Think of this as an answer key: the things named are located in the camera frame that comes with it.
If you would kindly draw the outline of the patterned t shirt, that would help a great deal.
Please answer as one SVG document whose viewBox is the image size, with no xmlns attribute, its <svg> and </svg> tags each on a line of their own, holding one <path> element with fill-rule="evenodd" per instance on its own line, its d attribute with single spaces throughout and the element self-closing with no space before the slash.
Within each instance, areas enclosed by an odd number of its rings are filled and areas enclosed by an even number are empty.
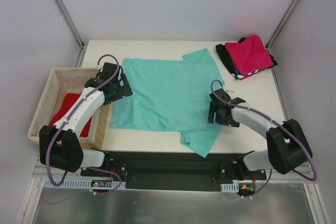
<svg viewBox="0 0 336 224">
<path fill-rule="evenodd" d="M 255 75 L 259 72 L 262 72 L 264 70 L 265 69 L 257 69 L 257 70 L 254 70 L 252 72 L 249 72 L 247 74 L 241 74 L 238 70 L 235 70 L 234 73 L 233 73 L 233 76 L 237 80 L 244 80 L 244 79 L 249 78 L 249 77 L 251 77 L 251 76 L 253 76 L 253 75 Z"/>
</svg>

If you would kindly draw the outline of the teal t shirt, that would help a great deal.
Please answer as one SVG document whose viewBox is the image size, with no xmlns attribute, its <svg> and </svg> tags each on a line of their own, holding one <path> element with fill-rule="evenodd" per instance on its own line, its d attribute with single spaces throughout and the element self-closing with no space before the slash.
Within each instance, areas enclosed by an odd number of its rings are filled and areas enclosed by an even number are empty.
<svg viewBox="0 0 336 224">
<path fill-rule="evenodd" d="M 180 132 L 181 144 L 205 158 L 222 129 L 208 123 L 211 83 L 224 83 L 208 49 L 180 61 L 125 58 L 122 68 L 133 94 L 114 102 L 111 128 Z"/>
</svg>

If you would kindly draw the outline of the wicker basket with cloth liner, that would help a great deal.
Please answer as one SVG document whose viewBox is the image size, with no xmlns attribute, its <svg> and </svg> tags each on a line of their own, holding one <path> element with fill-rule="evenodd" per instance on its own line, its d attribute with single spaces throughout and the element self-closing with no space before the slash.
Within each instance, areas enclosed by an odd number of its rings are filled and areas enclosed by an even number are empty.
<svg viewBox="0 0 336 224">
<path fill-rule="evenodd" d="M 51 122 L 51 119 L 60 110 L 65 96 L 69 93 L 81 93 L 85 83 L 95 77 L 97 72 L 96 68 L 53 68 L 50 71 L 27 137 L 38 143 L 40 129 Z M 88 136 L 79 138 L 82 148 L 102 150 L 108 113 L 108 105 L 101 106 L 95 111 Z"/>
</svg>

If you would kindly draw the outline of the black t shirt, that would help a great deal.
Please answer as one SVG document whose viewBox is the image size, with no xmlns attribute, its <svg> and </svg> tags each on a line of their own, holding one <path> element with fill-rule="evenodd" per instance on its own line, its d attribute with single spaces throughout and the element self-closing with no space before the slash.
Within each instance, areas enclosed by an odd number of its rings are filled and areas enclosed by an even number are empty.
<svg viewBox="0 0 336 224">
<path fill-rule="evenodd" d="M 238 42 L 243 42 L 245 39 L 246 38 L 243 37 Z M 216 51 L 217 51 L 217 54 L 218 54 L 221 62 L 223 63 L 223 65 L 226 67 L 226 69 L 229 71 L 229 73 L 231 75 L 233 75 L 234 71 L 237 70 L 237 69 L 233 64 L 232 59 L 231 59 L 228 51 L 226 50 L 225 44 L 224 45 L 223 44 L 216 45 Z M 269 55 L 270 55 L 274 65 L 269 67 L 269 68 L 266 68 L 266 69 L 271 69 L 278 64 L 277 61 L 275 60 L 275 58 L 270 53 L 269 53 Z"/>
</svg>

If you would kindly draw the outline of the pink t shirt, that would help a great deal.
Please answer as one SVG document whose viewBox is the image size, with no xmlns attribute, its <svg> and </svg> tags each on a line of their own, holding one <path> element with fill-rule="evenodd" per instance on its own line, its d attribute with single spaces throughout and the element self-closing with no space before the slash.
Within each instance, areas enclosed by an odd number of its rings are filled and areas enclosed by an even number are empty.
<svg viewBox="0 0 336 224">
<path fill-rule="evenodd" d="M 263 41 L 257 35 L 251 35 L 243 42 L 227 42 L 225 47 L 234 66 L 241 74 L 274 65 Z"/>
</svg>

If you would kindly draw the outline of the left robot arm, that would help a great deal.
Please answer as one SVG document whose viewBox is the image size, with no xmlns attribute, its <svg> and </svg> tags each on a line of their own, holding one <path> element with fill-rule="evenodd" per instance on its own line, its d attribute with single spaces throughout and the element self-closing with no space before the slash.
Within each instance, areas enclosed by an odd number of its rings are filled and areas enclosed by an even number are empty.
<svg viewBox="0 0 336 224">
<path fill-rule="evenodd" d="M 108 175 L 111 164 L 105 160 L 104 152 L 84 150 L 79 142 L 80 134 L 99 108 L 132 94 L 123 68 L 104 63 L 97 75 L 85 83 L 68 112 L 52 126 L 45 125 L 39 131 L 40 162 L 71 173 L 92 167 L 99 176 Z"/>
</svg>

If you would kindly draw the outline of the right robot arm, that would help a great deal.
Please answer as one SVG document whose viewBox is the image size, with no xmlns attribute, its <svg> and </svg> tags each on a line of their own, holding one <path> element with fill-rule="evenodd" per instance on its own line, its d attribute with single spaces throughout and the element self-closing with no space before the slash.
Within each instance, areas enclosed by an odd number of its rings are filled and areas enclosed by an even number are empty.
<svg viewBox="0 0 336 224">
<path fill-rule="evenodd" d="M 317 180 L 317 170 L 311 165 L 312 177 L 299 172 L 296 168 L 305 162 L 312 163 L 312 150 L 300 123 L 294 119 L 275 120 L 252 108 L 241 98 L 232 99 L 223 89 L 209 95 L 208 122 L 230 127 L 245 125 L 261 135 L 267 142 L 264 151 L 251 151 L 226 170 L 229 177 L 237 180 L 250 178 L 257 170 L 274 169 L 280 174 L 295 172 L 309 180 Z"/>
</svg>

